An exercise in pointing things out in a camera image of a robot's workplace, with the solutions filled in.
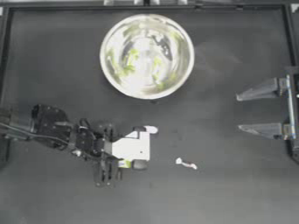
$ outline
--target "small white object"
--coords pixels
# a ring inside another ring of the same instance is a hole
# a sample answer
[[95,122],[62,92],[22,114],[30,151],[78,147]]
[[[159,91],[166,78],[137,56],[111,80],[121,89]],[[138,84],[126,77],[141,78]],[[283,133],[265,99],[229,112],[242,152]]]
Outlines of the small white object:
[[299,3],[291,3],[291,11],[293,13],[295,13],[298,11],[299,8]]
[[150,134],[157,134],[159,129],[155,127],[155,126],[145,126],[146,127],[146,131],[150,133]]
[[178,158],[175,159],[175,163],[177,163],[178,165],[183,165],[183,166],[187,167],[187,168],[193,168],[194,170],[198,170],[198,165],[197,165],[197,164],[190,164],[190,163],[185,162],[183,159],[182,159],[181,157],[178,157]]
[[80,157],[80,155],[82,155],[82,151],[80,151],[80,150],[75,150],[75,151],[72,152],[72,154],[74,154],[76,157]]

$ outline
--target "black cable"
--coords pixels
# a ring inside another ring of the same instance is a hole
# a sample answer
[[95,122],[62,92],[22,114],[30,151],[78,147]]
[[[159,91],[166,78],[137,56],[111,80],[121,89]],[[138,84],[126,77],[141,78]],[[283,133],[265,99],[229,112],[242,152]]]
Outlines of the black cable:
[[16,132],[20,132],[20,133],[26,134],[31,138],[46,138],[46,139],[51,139],[54,141],[59,141],[59,142],[62,142],[66,145],[70,144],[67,141],[64,141],[63,139],[58,138],[56,136],[46,136],[46,135],[34,134],[32,132],[30,132],[30,131],[27,131],[24,129],[19,129],[19,128],[16,128],[16,127],[14,127],[14,126],[3,123],[3,122],[0,122],[0,126],[8,128],[10,130],[14,130]]

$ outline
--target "black table surface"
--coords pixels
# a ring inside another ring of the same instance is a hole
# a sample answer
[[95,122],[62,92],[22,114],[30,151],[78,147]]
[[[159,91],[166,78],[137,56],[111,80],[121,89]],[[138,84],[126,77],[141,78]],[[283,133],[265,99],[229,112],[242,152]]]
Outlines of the black table surface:
[[[281,11],[155,11],[182,25],[195,46],[190,79],[157,102],[122,95],[99,66],[109,29],[139,12],[14,14],[4,105],[30,111],[42,102],[63,108],[72,121],[151,124],[161,133],[149,170],[126,171],[125,180],[103,189],[94,186],[90,163],[38,143],[14,143],[0,172],[0,223],[297,223],[299,167],[286,144],[238,130],[241,123],[283,121],[286,98],[235,98],[286,75]],[[199,170],[178,166],[178,157]]]

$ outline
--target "bowl rim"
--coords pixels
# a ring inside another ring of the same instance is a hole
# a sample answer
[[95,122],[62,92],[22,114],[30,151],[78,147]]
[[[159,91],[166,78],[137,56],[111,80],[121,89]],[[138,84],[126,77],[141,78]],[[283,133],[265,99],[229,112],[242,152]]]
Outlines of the bowl rim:
[[[175,85],[173,87],[170,87],[169,89],[166,89],[165,91],[162,91],[162,92],[159,92],[157,94],[150,94],[150,95],[138,94],[137,92],[131,92],[130,89],[125,88],[117,82],[117,80],[114,79],[113,74],[109,71],[107,62],[106,62],[106,49],[105,49],[105,46],[107,45],[109,40],[110,40],[113,34],[118,30],[118,28],[123,25],[123,23],[130,23],[130,22],[133,22],[133,21],[135,21],[138,19],[142,19],[142,18],[158,18],[158,19],[166,20],[167,23],[171,24],[179,30],[182,35],[185,36],[186,41],[187,41],[187,46],[190,48],[190,55],[191,55],[190,64],[189,64],[189,67],[187,67],[187,70],[186,70],[186,75],[182,77],[181,81],[178,83],[175,83]],[[110,31],[109,31],[105,39],[103,39],[103,42],[102,42],[102,45],[101,45],[101,50],[99,50],[101,67],[102,67],[102,70],[103,70],[103,73],[105,73],[105,75],[107,77],[109,82],[117,88],[117,90],[119,92],[122,92],[125,95],[131,96],[131,97],[138,98],[138,99],[143,99],[143,100],[154,100],[154,99],[163,98],[167,95],[173,94],[182,87],[183,83],[187,81],[187,79],[191,76],[191,72],[193,72],[193,68],[194,68],[194,56],[195,56],[195,52],[194,52],[193,40],[191,40],[191,37],[190,37],[189,33],[186,32],[186,30],[169,17],[158,15],[158,14],[151,14],[151,13],[149,13],[149,14],[137,14],[137,15],[134,15],[131,17],[127,17],[127,18],[122,19],[114,25],[114,27],[110,29]]]

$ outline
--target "stainless steel bowl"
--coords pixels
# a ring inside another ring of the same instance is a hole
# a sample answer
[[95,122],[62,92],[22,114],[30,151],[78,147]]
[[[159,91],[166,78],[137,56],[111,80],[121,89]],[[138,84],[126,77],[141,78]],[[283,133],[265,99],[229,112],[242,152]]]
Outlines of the stainless steel bowl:
[[113,27],[99,57],[105,75],[123,94],[158,99],[189,79],[194,46],[187,32],[169,17],[142,14]]

